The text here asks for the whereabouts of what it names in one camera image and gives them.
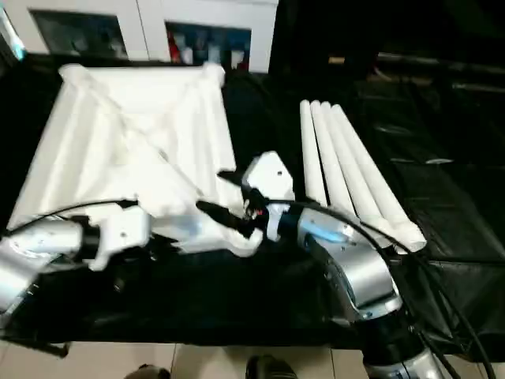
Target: black tablecloth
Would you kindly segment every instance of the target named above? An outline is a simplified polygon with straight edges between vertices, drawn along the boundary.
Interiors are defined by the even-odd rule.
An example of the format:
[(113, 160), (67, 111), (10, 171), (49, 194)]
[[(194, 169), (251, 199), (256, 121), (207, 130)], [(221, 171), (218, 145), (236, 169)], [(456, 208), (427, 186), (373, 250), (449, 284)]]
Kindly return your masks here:
[[(0, 208), (6, 224), (61, 85), (58, 67), (121, 63), (29, 55), (0, 80), (4, 148)], [(125, 65), (149, 63), (123, 62)], [(412, 220), (423, 250), (494, 360), (505, 358), (505, 138), (501, 94), (351, 82), (345, 77), (226, 76), (223, 98), (234, 153), (246, 168), (275, 150), (305, 195), (299, 102), (340, 103)], [(446, 352), (466, 345), (457, 317), (419, 270), (398, 261), (401, 288)], [(311, 257), (291, 242), (266, 243), (250, 258), (226, 251), (180, 256), (159, 242), (158, 260), (122, 261), (40, 278), (7, 336), (42, 341), (106, 340), (357, 348), (331, 321), (338, 308)]]

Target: white foam roll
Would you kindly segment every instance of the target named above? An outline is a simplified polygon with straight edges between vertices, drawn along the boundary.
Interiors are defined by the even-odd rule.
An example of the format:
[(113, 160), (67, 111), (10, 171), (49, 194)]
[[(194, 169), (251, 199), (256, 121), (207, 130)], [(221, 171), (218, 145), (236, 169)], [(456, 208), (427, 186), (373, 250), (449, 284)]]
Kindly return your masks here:
[(353, 153), (380, 213), (395, 229), (396, 238), (412, 251), (418, 251), (425, 247), (424, 235), (405, 214), (342, 108), (339, 105), (334, 105), (331, 111), (338, 121), (342, 135)]
[(305, 178), (305, 193), (311, 199), (327, 206), (324, 192), (323, 173), (317, 152), (316, 134), (307, 100), (300, 103), (301, 121), (301, 151), (303, 154), (303, 174)]
[[(353, 157), (353, 153), (350, 151), (346, 140), (340, 132), (339, 126), (331, 112), (331, 105), (325, 102), (321, 105), (321, 110), (357, 216), (361, 221), (376, 227), (388, 235), (394, 236), (395, 233), (391, 225), (380, 214), (380, 210), (368, 189), (365, 178), (363, 178), (360, 168)], [(390, 243), (381, 238), (381, 245), (388, 246)]]
[(347, 190), (339, 160), (335, 154), (330, 135), (324, 123), (319, 101), (313, 101), (310, 104), (310, 110), (314, 121), (314, 129), (316, 130), (317, 144), (321, 155), (321, 163), (323, 164), (330, 203), (354, 215), (353, 203), (350, 200), (349, 191)]

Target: black cable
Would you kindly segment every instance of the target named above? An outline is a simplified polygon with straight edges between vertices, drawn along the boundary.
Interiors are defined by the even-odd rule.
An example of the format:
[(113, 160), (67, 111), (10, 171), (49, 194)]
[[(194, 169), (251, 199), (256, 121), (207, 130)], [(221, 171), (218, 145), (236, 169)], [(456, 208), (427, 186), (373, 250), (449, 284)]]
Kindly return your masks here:
[(128, 208), (128, 207), (131, 207), (134, 205), (138, 205), (138, 201), (127, 200), (127, 199), (112, 199), (112, 200), (97, 200), (97, 201), (86, 201), (83, 203), (77, 203), (74, 205), (70, 205), (68, 207), (59, 208), (54, 211), (44, 213), (44, 214), (40, 215), (39, 217), (36, 217), (35, 219), (28, 221), (27, 223), (23, 223), (23, 224), (15, 227), (11, 230), (7, 230), (4, 233), (4, 235), (6, 237), (9, 237), (10, 235), (15, 235), (16, 233), (19, 233), (20, 231), (27, 229), (28, 227), (34, 225), (35, 223), (38, 223), (39, 221), (46, 219), (47, 217), (56, 216), (59, 213), (71, 211), (73, 209), (78, 209), (78, 208), (92, 207), (92, 206), (96, 206), (96, 205), (106, 205), (106, 204), (117, 204), (121, 208)]
[(491, 361), (489, 361), (488, 354), (486, 353), (484, 347), (482, 346), (481, 341), (479, 340), (479, 337), (475, 333), (475, 330), (473, 329), (473, 326), (470, 324), (468, 321), (468, 318), (463, 314), (463, 312), (459, 309), (459, 306), (456, 304), (454, 299), (449, 295), (449, 293), (446, 291), (446, 289), (443, 287), (443, 285), (440, 283), (440, 281), (433, 275), (429, 265), (423, 261), (422, 259), (419, 258), (419, 256), (415, 253), (413, 253), (409, 248), (407, 248), (405, 245), (403, 245), (400, 241), (398, 241), (396, 238), (391, 237), (387, 233), (384, 233), (383, 231), (380, 231), (376, 227), (373, 227), (372, 225), (368, 225), (367, 223), (361, 223), (371, 231), (376, 232), (379, 235), (382, 235), (387, 239), (389, 242), (391, 242), (393, 245), (396, 245), (400, 247), (401, 249), (405, 250), (411, 259), (416, 261), (416, 263), (421, 267), (421, 269), (425, 272), (425, 275), (428, 277), (429, 280), (432, 281), (432, 284), (435, 285), (437, 290), (439, 291), (440, 294), (447, 300), (453, 311), (456, 312), (458, 315), (459, 320), (462, 322), (463, 326), (465, 327), (466, 331), (470, 334), (472, 337), (473, 342), (477, 345), (477, 349), (479, 350), (479, 354), (481, 355), (482, 358), (482, 364), (484, 365), (484, 368), (486, 370), (486, 374), (488, 375), (489, 379), (496, 379), (495, 375), (495, 370), (492, 368)]
[(455, 368), (449, 363), (447, 358), (445, 358), (445, 355), (443, 352), (427, 337), (423, 332), (420, 332), (419, 335), (421, 336), (421, 339), (423, 342), (426, 344), (429, 350), (433, 351), (433, 354), (439, 359), (440, 363), (446, 368), (447, 372), (454, 378), (459, 378), (458, 372), (455, 370)]
[[(350, 220), (347, 216), (344, 216), (341, 213), (336, 212), (333, 209), (326, 208), (322, 205), (319, 205), (317, 203), (308, 203), (308, 202), (301, 202), (301, 201), (296, 201), (296, 200), (281, 200), (281, 199), (265, 199), (268, 204), (285, 204), (285, 205), (290, 205), (290, 206), (295, 206), (299, 208), (310, 208), (314, 211), (324, 213), (325, 215), (331, 216), (338, 221), (341, 221), (343, 223), (346, 223), (350, 225), (355, 231), (357, 231), (360, 235), (365, 237), (372, 247), (379, 253), (379, 255), (383, 258), (383, 260), (386, 262), (388, 266), (390, 266), (390, 259), (384, 252), (383, 248), (380, 247), (380, 245), (377, 243), (377, 241), (361, 226), (356, 224), (354, 221)], [(402, 294), (399, 294), (400, 297), (403, 300), (403, 303), (405, 304), (405, 307), (407, 308), (408, 312), (412, 314), (412, 311), (409, 307), (409, 302), (407, 302)], [(446, 368), (447, 372), (451, 374), (451, 376), (454, 379), (461, 379), (459, 375), (457, 375), (454, 367), (446, 360), (446, 359), (441, 359), (440, 362), (443, 364), (443, 366)]]
[[(357, 231), (360, 235), (362, 235), (363, 237), (365, 237), (370, 242), (370, 244), (372, 245), (372, 247), (374, 249), (376, 249), (377, 253), (379, 253), (379, 255), (384, 259), (384, 261), (387, 264), (390, 263), (389, 257), (385, 254), (385, 252), (380, 247), (380, 245), (377, 243), (377, 241), (362, 226), (370, 229), (371, 231), (376, 232), (379, 235), (382, 235), (383, 237), (385, 237), (385, 239), (387, 239), (393, 245), (396, 245), (396, 246), (400, 247), (401, 249), (403, 249), (404, 251), (406, 251), (409, 254), (409, 257), (412, 257), (419, 264), (419, 267), (421, 267), (423, 269), (423, 271), (425, 272), (426, 276), (435, 284), (435, 286), (437, 287), (437, 289), (439, 290), (439, 292), (444, 296), (444, 298), (447, 300), (447, 302), (449, 303), (449, 305), (451, 306), (451, 308), (453, 309), (453, 311), (455, 311), (456, 314), (458, 315), (458, 318), (463, 323), (463, 325), (465, 326), (467, 332), (472, 337), (473, 342), (475, 342), (475, 344), (477, 345), (477, 349), (479, 350), (479, 353), (481, 354), (482, 363), (484, 365), (484, 368), (486, 370), (486, 374), (488, 375), (488, 378), (489, 379), (496, 379), (495, 371), (492, 368), (492, 365), (491, 365), (491, 362), (489, 361), (488, 355), (485, 352), (485, 349), (482, 346), (482, 343), (480, 342), (477, 334), (473, 330), (472, 325), (470, 324), (470, 322), (468, 321), (468, 319), (466, 318), (466, 316), (463, 314), (463, 312), (456, 305), (456, 303), (452, 299), (452, 297), (445, 291), (445, 288), (443, 288), (442, 284), (440, 284), (440, 282), (438, 281), (438, 279), (436, 277), (434, 277), (434, 275), (431, 273), (431, 270), (430, 270), (429, 266), (424, 261), (422, 261), (422, 259), (420, 259), (414, 252), (412, 252), (412, 250), (410, 250), (408, 247), (406, 247), (405, 245), (403, 245), (396, 238), (391, 237), (390, 235), (388, 235), (387, 233), (384, 233), (383, 231), (380, 231), (376, 227), (373, 227), (373, 226), (368, 225), (367, 223), (363, 223), (363, 222), (361, 222), (362, 226), (361, 225), (357, 225), (354, 221), (350, 220), (349, 217), (344, 216), (343, 214), (338, 213), (338, 212), (336, 212), (333, 209), (323, 207), (322, 205), (319, 205), (317, 203), (306, 203), (306, 202), (295, 201), (295, 200), (281, 200), (281, 199), (274, 199), (274, 200), (272, 200), (272, 199), (266, 199), (266, 201), (267, 201), (268, 204), (285, 204), (285, 205), (292, 205), (292, 206), (296, 206), (296, 207), (300, 207), (300, 208), (310, 208), (310, 209), (312, 209), (314, 211), (321, 212), (321, 213), (326, 214), (328, 216), (332, 216), (335, 219), (337, 219), (337, 220), (339, 220), (339, 221), (341, 221), (343, 223), (347, 223), (355, 231)], [(443, 361), (441, 361), (441, 362), (446, 367), (447, 371), (449, 373), (451, 373), (450, 369), (444, 364), (444, 362)], [(454, 368), (452, 368), (451, 364), (447, 360), (445, 360), (445, 362), (454, 371)]]

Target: floor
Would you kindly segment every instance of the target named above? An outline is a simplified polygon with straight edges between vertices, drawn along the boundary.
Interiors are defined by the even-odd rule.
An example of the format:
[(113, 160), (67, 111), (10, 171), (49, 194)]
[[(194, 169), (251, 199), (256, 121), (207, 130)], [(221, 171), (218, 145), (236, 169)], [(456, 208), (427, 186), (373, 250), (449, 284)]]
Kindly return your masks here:
[[(69, 356), (60, 359), (0, 341), (0, 379), (122, 379), (144, 363), (170, 368), (174, 379), (242, 379), (249, 356), (262, 353), (288, 361), (300, 379), (368, 378), (361, 365), (361, 352), (323, 347), (74, 343)], [(449, 359), (463, 379), (485, 377), (478, 365), (456, 357)], [(497, 365), (496, 373), (505, 379), (505, 366)]]

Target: black fabric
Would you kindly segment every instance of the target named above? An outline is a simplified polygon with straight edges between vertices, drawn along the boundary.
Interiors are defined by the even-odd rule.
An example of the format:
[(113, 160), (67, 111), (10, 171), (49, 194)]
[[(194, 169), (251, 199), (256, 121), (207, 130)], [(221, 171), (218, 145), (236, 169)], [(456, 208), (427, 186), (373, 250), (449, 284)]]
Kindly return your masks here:
[[(8, 179), (2, 181), (3, 225), (58, 94), (57, 68), (71, 61), (133, 64), (28, 56), (0, 81), (2, 115), (15, 123), (6, 126), (12, 135), (4, 143), (10, 147), (0, 153)], [(422, 253), (435, 274), (491, 358), (505, 359), (503, 94), (484, 96), (445, 84), (413, 88), (342, 77), (234, 73), (227, 75), (223, 98), (238, 167), (246, 168), (261, 152), (277, 151), (298, 198), (305, 196), (299, 102), (340, 103), (425, 233)], [(433, 164), (441, 159), (451, 163)], [(102, 273), (82, 268), (43, 276), (6, 333), (53, 342), (359, 346), (352, 331), (331, 321), (338, 305), (321, 270), (293, 243), (265, 243), (247, 259), (226, 251), (180, 256), (164, 243), (155, 249), (156, 261), (141, 257), (119, 260)], [(438, 344), (447, 353), (459, 352), (456, 336), (473, 352), (457, 318), (415, 265), (398, 261), (395, 271)]]

